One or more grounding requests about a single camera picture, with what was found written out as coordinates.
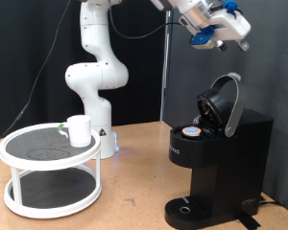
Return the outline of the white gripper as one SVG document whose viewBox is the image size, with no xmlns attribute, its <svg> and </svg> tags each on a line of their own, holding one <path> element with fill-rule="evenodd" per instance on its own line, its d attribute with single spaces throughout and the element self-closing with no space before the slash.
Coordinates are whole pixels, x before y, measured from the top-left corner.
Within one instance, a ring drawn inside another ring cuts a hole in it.
<svg viewBox="0 0 288 230">
<path fill-rule="evenodd" d="M 222 40 L 237 40 L 238 47 L 243 52 L 250 49 L 249 43 L 240 39 L 244 39 L 251 31 L 251 24 L 240 12 L 235 15 L 227 12 L 215 13 L 209 19 L 209 24 L 214 28 L 212 39 L 217 40 L 216 47 L 221 52 L 228 48 Z"/>
</svg>

